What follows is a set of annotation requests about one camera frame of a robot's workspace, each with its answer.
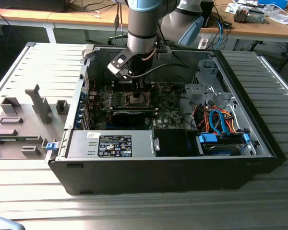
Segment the black computer case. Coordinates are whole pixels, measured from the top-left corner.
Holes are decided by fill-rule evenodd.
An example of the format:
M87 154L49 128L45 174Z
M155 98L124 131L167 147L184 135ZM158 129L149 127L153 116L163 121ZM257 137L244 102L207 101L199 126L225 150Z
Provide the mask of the black computer case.
M71 0L0 0L2 9L26 9L64 12Z

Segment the wooden table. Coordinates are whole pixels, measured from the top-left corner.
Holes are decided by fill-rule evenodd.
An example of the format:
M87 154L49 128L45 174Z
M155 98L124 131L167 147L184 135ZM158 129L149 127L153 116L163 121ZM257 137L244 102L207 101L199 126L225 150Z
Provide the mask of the wooden table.
M99 2L99 0L83 0L84 5L92 2ZM225 21L233 24L229 37L232 39L246 39L246 40L265 40L276 42L288 42L288 25L282 25L269 18L265 19L263 24L258 23L235 23L233 14L223 12L230 0L216 0L216 7L220 15L225 18ZM99 8L111 3L105 2L96 5ZM80 3L76 2L73 5L76 9L81 10ZM123 30L127 31L128 24L128 8L122 7L123 11ZM65 29L83 29L83 30L114 30L114 19L116 15L116 6L100 10L100 17L96 18L85 12L76 12L68 9L65 13L47 12L47 11L29 11L29 10L5 10L0 9L0 14L11 25L23 26L38 26L44 27L47 31L49 41L55 43L54 28ZM6 24L0 17L0 24ZM218 27L211 22L208 28L202 28L199 36L209 38L218 32Z

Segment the metal frame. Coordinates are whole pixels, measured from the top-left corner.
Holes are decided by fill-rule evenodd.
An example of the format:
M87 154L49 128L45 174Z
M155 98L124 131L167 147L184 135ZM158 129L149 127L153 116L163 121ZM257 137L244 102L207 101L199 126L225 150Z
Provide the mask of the metal frame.
M245 110L246 114L251 119L253 125L257 127L257 131L263 142L265 143L266 147L268 148L270 153L273 153L274 156L280 158L283 162L287 160L285 157L282 149L276 142L275 138L273 137L272 133L268 129L267 125L265 124L264 120L258 113L257 109L255 108L254 104L252 103L250 97L246 93L245 89L243 88L242 84L238 80L234 71L230 68L229 64L227 63L225 57L220 51L215 52L216 57L214 60L219 67L220 71L223 72L222 75L226 79L228 86L232 90L232 86L235 87L232 90L236 100L242 104L242 109Z
M264 56L258 56L258 58L261 60L264 66L266 66L267 69L273 74L273 76L282 84L284 90L288 93L288 84L282 79L279 73L271 67L271 65L268 63L267 59L264 58Z
M80 99L83 82L84 82L84 79L79 79L77 81L77 85L75 88L75 94L72 98L72 103L71 103L71 106L69 108L69 112L68 112L67 119L65 122L65 127L64 127L65 130L66 129L73 129L73 124L74 124L75 117L76 117L76 112L77 112L77 108L78 108L78 102Z

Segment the motherboard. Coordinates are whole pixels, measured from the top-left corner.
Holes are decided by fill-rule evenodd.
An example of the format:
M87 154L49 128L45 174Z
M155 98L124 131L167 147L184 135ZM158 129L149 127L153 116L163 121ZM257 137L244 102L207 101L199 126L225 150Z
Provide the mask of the motherboard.
M183 128L178 112L182 88L171 84L152 84L142 92L124 87L103 86L90 92L90 116L94 130L150 130Z

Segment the white table leg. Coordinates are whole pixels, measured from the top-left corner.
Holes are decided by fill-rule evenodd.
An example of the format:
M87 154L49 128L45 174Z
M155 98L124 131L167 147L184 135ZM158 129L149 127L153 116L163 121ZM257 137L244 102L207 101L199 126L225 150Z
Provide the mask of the white table leg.
M88 30L84 30L84 37L86 41L90 40L90 35L88 34Z
M56 43L57 41L56 41L56 38L55 38L54 32L53 32L53 29L54 29L53 24L52 23L44 24L44 28L47 31L49 42L50 43Z
M198 44L198 49L206 49L207 45L208 45L208 41L209 39L208 38L204 38L202 37L199 44Z
M237 40L236 39L228 39L227 41L221 41L224 43L221 45L222 50L234 50Z

